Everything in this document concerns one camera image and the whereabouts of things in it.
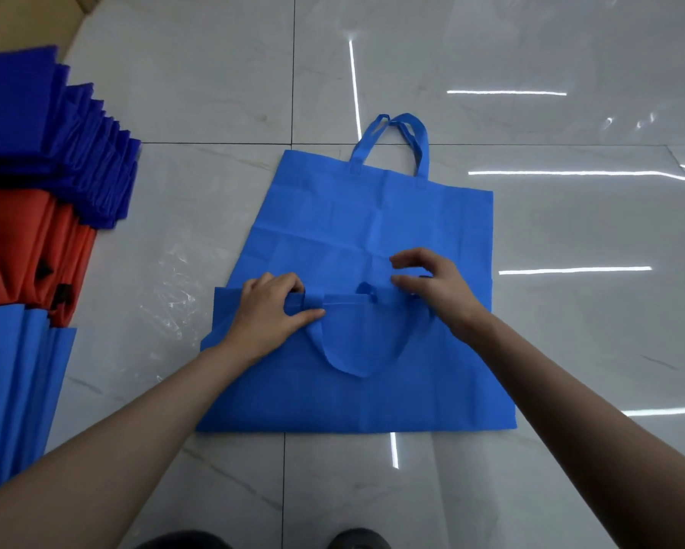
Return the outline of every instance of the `orange bag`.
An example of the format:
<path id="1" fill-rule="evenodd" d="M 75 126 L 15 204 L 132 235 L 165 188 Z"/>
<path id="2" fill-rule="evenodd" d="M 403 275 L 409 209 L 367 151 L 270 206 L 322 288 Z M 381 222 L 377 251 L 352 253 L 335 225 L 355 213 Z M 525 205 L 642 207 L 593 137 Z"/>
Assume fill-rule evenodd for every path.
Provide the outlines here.
<path id="1" fill-rule="evenodd" d="M 95 238 L 45 191 L 0 189 L 0 304 L 43 308 L 53 326 L 67 326 Z"/>

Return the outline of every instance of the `left hand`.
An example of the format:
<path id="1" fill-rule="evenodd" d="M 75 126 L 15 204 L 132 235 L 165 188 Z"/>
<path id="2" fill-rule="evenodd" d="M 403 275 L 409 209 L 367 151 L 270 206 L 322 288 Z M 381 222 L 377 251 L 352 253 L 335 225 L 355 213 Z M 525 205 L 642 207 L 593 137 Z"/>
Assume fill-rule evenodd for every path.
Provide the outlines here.
<path id="1" fill-rule="evenodd" d="M 296 274 L 274 277 L 266 272 L 258 279 L 246 281 L 241 303 L 222 344 L 233 346 L 253 364 L 279 348 L 297 329 L 325 315 L 321 308 L 288 315 L 284 312 L 284 300 L 291 292 L 304 292 Z"/>

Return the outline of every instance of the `finger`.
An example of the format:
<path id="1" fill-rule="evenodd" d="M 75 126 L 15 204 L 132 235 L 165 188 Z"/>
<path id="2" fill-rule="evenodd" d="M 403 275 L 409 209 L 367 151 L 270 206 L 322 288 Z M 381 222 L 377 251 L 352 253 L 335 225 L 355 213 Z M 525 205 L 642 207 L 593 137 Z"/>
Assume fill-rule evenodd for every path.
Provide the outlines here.
<path id="1" fill-rule="evenodd" d="M 324 315 L 325 315 L 324 309 L 312 308 L 311 310 L 305 310 L 304 312 L 300 312 L 300 313 L 294 314 L 293 316 L 289 316 L 289 319 L 288 319 L 288 323 L 290 326 L 289 334 L 291 335 L 297 329 L 300 329 L 306 325 L 309 325 L 313 321 L 319 320 Z"/>
<path id="2" fill-rule="evenodd" d="M 436 275 L 447 261 L 447 258 L 439 256 L 439 254 L 429 250 L 429 248 L 420 247 L 402 250 L 394 254 L 390 260 L 394 269 L 421 267 Z"/>
<path id="3" fill-rule="evenodd" d="M 274 276 L 271 275 L 268 271 L 265 271 L 264 275 L 262 275 L 256 280 L 256 285 L 254 285 L 254 287 L 262 287 L 272 279 L 274 279 Z"/>
<path id="4" fill-rule="evenodd" d="M 250 293 L 253 289 L 253 286 L 256 285 L 256 281 L 256 279 L 249 279 L 248 281 L 244 282 L 244 287 L 241 289 L 241 296 L 246 296 L 248 293 Z"/>
<path id="5" fill-rule="evenodd" d="M 295 273 L 280 275 L 276 278 L 275 283 L 278 284 L 279 290 L 284 292 L 284 296 L 289 293 L 304 292 L 304 285 L 299 276 Z"/>
<path id="6" fill-rule="evenodd" d="M 413 277 L 411 275 L 392 275 L 391 283 L 400 288 L 402 291 L 419 295 L 422 298 L 429 289 L 429 282 L 432 277 Z"/>

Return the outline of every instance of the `hand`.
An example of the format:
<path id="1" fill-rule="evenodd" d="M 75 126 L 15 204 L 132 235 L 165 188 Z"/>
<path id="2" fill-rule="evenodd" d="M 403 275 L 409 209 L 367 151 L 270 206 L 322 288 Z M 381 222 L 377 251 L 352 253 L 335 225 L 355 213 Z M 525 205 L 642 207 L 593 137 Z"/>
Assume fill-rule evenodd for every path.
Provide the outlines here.
<path id="1" fill-rule="evenodd" d="M 232 345 L 254 364 L 279 348 L 297 329 L 325 315 L 321 308 L 288 315 L 284 312 L 284 300 L 290 292 L 304 292 L 296 274 L 274 277 L 266 272 L 258 279 L 246 281 L 241 290 L 241 303 L 223 344 Z"/>
<path id="2" fill-rule="evenodd" d="M 454 262 L 427 248 L 412 248 L 394 254 L 394 269 L 422 267 L 432 277 L 393 275 L 391 282 L 422 297 L 458 339 L 468 342 L 473 327 L 490 313 L 470 291 Z"/>

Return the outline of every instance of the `right hand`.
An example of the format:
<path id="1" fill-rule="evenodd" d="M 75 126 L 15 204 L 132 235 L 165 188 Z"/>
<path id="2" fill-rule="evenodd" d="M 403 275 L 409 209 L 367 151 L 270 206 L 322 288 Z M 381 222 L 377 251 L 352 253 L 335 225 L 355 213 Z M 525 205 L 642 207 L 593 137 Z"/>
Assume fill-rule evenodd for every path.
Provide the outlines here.
<path id="1" fill-rule="evenodd" d="M 468 342 L 473 328 L 489 316 L 451 260 L 428 248 L 403 250 L 390 260 L 394 269 L 421 267 L 431 272 L 431 277 L 392 275 L 391 283 L 424 299 L 458 339 Z"/>

